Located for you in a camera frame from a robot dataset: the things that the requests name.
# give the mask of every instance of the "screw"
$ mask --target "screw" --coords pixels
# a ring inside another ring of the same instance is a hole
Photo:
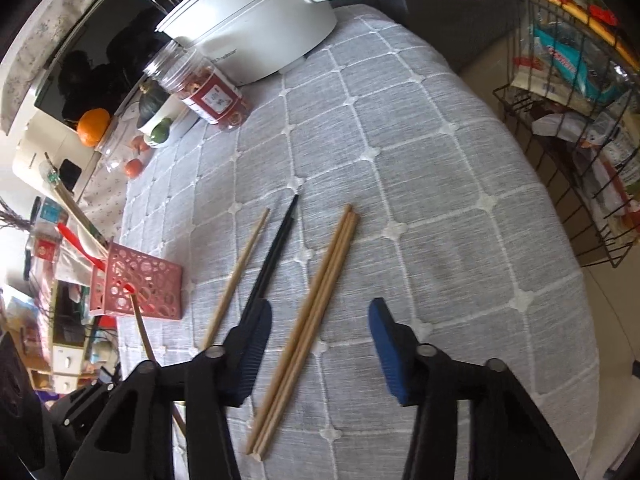
[[[149,374],[155,369],[156,369],[156,367],[154,366],[154,364],[151,361],[144,361],[143,363],[140,363],[138,365],[138,371],[141,374]]]
[[[204,352],[204,355],[206,355],[210,359],[222,357],[224,354],[225,354],[225,348],[219,345],[210,346]]]
[[[504,361],[500,359],[491,358],[486,362],[489,370],[493,370],[494,372],[503,372],[507,369],[507,365],[504,364]]]
[[[433,357],[438,353],[438,349],[429,344],[418,345],[418,354],[422,357]]]

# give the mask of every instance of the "brown chopstick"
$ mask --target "brown chopstick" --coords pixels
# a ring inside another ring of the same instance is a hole
[[[138,304],[138,298],[135,294],[130,294],[129,298],[131,300],[131,306],[133,307],[133,313],[136,316],[136,323],[138,324],[138,332],[140,332],[140,339],[142,339],[142,346],[145,349],[146,358],[150,361],[157,363],[156,356],[154,355],[154,349],[151,346],[151,341],[149,341],[149,336],[146,333],[145,322],[142,321],[142,313],[140,312],[140,306]],[[174,420],[178,429],[182,433],[182,436],[187,436],[187,426],[184,423],[184,419],[182,415],[178,411],[178,408],[175,404],[171,406],[171,413],[174,416]]]
[[[204,338],[202,339],[202,345],[200,346],[201,350],[205,350],[213,345],[213,341],[216,338],[216,334],[218,333],[218,329],[220,328],[220,324],[225,317],[226,311],[229,309],[229,304],[231,303],[231,298],[233,297],[236,287],[238,286],[238,282],[242,277],[242,273],[246,267],[247,262],[249,261],[249,256],[254,249],[256,240],[260,235],[260,231],[262,230],[264,223],[267,221],[267,217],[269,216],[270,209],[267,208],[262,213],[262,216],[258,220],[258,223],[255,225],[254,232],[251,234],[251,238],[244,246],[244,250],[242,250],[242,254],[240,259],[236,263],[236,268],[234,269],[234,273],[231,275],[228,283],[226,284],[225,291],[220,298],[220,302],[218,303],[218,307],[211,317],[209,321],[209,326],[207,326],[207,331],[205,333]]]
[[[258,440],[258,436],[260,435],[264,423],[268,418],[270,406],[273,404],[273,401],[282,383],[282,379],[284,378],[287,368],[289,367],[291,358],[296,351],[298,341],[300,340],[300,335],[305,328],[305,325],[309,318],[309,314],[311,313],[311,307],[313,306],[316,296],[318,295],[318,290],[322,285],[322,280],[324,279],[324,275],[329,266],[329,262],[331,261],[332,254],[334,253],[334,249],[336,247],[336,244],[338,243],[338,238],[340,237],[340,233],[343,231],[344,225],[346,224],[350,212],[351,204],[348,204],[344,207],[344,213],[342,214],[342,217],[338,222],[334,236],[329,243],[329,247],[326,251],[326,254],[324,255],[324,258],[322,259],[322,263],[320,264],[320,268],[314,276],[313,282],[311,283],[311,288],[309,289],[309,293],[305,298],[305,302],[302,304],[302,308],[300,308],[296,324],[289,335],[287,344],[285,345],[284,351],[282,352],[280,360],[278,361],[278,367],[276,368],[273,378],[271,379],[271,383],[269,384],[267,393],[264,397],[264,400],[262,401],[262,407],[258,410],[258,415],[256,416],[256,419],[254,421],[254,426],[252,428],[251,434],[249,435],[249,439],[247,440],[245,449],[245,453],[247,454],[251,454],[254,451],[254,446],[256,444],[256,441]]]
[[[282,386],[279,388],[275,402],[271,406],[264,429],[254,447],[254,454],[257,455],[259,460],[263,460],[265,457],[273,435],[284,415],[287,403],[296,387],[298,378],[302,373],[302,368],[305,365],[308,353],[314,344],[316,333],[322,323],[322,317],[331,300],[335,285],[340,277],[342,266],[349,252],[351,239],[353,238],[357,223],[358,215],[354,212],[349,212],[347,214],[346,225],[340,232],[335,251],[332,254],[318,295],[311,307],[310,317],[300,336],[300,343],[297,345],[296,351],[293,354],[290,365],[282,380]]]

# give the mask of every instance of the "jar lid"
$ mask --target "jar lid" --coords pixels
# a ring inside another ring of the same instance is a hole
[[[160,86],[169,93],[174,93],[182,85],[184,79],[193,72],[202,60],[202,54],[191,48],[180,56],[160,81]]]
[[[160,52],[158,52],[151,62],[145,67],[145,74],[149,77],[157,76],[161,67],[167,62],[167,60],[175,56],[178,49],[181,48],[180,44],[174,40],[169,41],[169,43],[162,47]]]

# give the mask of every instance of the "clear lid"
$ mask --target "clear lid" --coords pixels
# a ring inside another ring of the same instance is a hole
[[[184,49],[174,40],[169,41],[145,68],[145,74],[158,80],[164,76],[164,72],[170,69],[170,65],[178,56],[184,53]]]
[[[203,60],[203,55],[196,48],[189,49],[166,72],[160,86],[171,94],[180,91],[186,77],[196,72]]]

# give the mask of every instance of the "black chopstick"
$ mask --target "black chopstick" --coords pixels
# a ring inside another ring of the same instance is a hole
[[[260,272],[258,273],[258,277],[255,280],[254,287],[251,289],[251,293],[249,294],[249,298],[246,300],[246,304],[244,305],[244,310],[242,311],[242,316],[240,317],[240,321],[244,321],[246,317],[249,315],[249,311],[251,310],[251,306],[254,304],[255,300],[260,300],[264,297],[264,293],[269,286],[269,282],[271,281],[271,276],[273,275],[273,271],[276,268],[276,264],[282,255],[282,250],[286,244],[287,239],[289,238],[289,234],[293,228],[293,210],[298,203],[299,195],[294,195],[291,200],[291,204],[287,209],[287,212],[280,223],[280,227],[278,228],[278,232],[276,233],[273,242],[271,243],[271,247],[269,248],[269,252],[262,263],[262,267],[260,268]]]

